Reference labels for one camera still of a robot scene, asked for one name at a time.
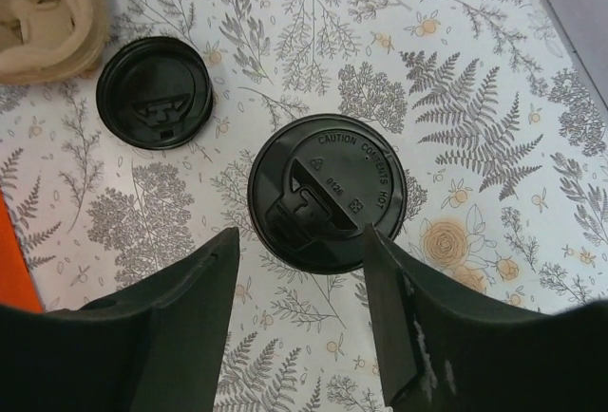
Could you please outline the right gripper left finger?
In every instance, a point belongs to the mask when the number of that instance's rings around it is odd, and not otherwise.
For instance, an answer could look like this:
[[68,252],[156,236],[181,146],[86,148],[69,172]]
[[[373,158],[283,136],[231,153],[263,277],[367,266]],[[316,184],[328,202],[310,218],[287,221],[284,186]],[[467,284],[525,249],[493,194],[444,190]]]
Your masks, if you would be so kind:
[[1,309],[5,411],[209,411],[238,276],[238,230],[77,310]]

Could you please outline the black plastic cup lid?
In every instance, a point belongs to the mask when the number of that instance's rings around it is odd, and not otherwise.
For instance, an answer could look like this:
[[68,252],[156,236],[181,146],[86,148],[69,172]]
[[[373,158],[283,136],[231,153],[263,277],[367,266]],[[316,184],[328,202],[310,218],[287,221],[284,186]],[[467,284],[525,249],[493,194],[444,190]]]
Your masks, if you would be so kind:
[[265,248],[295,269],[325,275],[361,268],[367,226],[395,238],[407,196],[405,171],[388,141],[338,114],[276,131],[257,153],[247,189]]

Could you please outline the orange paper bag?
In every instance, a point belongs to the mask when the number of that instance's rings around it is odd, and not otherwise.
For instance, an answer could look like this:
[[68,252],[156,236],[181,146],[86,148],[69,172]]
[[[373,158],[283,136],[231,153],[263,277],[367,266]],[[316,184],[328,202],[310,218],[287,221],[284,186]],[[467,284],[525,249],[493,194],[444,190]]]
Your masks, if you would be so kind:
[[1,304],[41,313],[42,304],[34,287],[24,256],[21,253],[9,211],[1,197],[0,282]]

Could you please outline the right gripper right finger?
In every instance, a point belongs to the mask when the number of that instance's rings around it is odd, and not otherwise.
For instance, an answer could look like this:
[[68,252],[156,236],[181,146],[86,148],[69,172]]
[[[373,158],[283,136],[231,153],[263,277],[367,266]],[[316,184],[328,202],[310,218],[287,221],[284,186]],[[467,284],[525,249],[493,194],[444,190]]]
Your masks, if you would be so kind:
[[603,411],[607,304],[542,314],[487,297],[367,227],[363,266],[395,411]]

